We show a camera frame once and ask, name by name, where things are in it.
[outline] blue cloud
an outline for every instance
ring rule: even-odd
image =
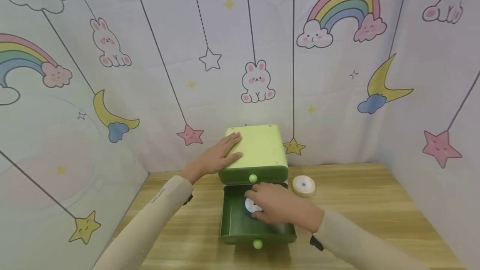
[[[361,102],[357,109],[360,113],[375,113],[379,108],[385,105],[387,102],[387,97],[380,94],[373,94],[369,96],[367,101]]]
[[[110,123],[108,125],[108,131],[110,132],[108,134],[108,139],[111,143],[117,143],[123,138],[123,134],[127,133],[129,130],[130,129],[126,124],[120,122]]]

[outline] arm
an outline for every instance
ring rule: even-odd
[[[293,223],[309,230],[326,249],[358,270],[428,269],[346,217],[322,210],[280,185],[253,185],[245,196],[263,209],[253,217],[272,224]]]
[[[223,138],[187,165],[180,175],[167,181],[108,246],[93,270],[139,269],[163,227],[192,194],[193,184],[202,176],[217,173],[242,156],[236,152],[225,157],[240,140],[240,133]]]
[[[193,186],[187,179],[172,177],[114,239],[93,269],[139,269],[163,227],[192,191]]]
[[[429,269],[334,211],[326,210],[321,223],[315,239],[359,270]]]

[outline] white disc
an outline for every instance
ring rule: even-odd
[[[315,182],[306,175],[299,175],[293,179],[293,191],[301,197],[310,197],[315,193]]]
[[[245,198],[245,207],[247,208],[247,211],[253,214],[253,212],[256,211],[262,211],[262,208],[253,203],[253,201],[250,198]]]

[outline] beige sleeve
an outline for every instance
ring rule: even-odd
[[[358,270],[429,269],[331,210],[325,211],[322,225],[313,236],[325,249]]]
[[[132,219],[99,258],[93,270],[136,270],[161,230],[192,194],[189,181],[174,176]]]

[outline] left hand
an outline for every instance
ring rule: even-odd
[[[232,133],[227,137],[222,138],[217,144],[207,149],[193,162],[183,168],[180,172],[180,176],[190,181],[193,185],[198,179],[205,174],[217,173],[220,170],[225,169],[228,165],[235,160],[240,159],[243,155],[241,152],[235,152],[226,157],[230,152],[230,149],[241,140],[239,132]]]

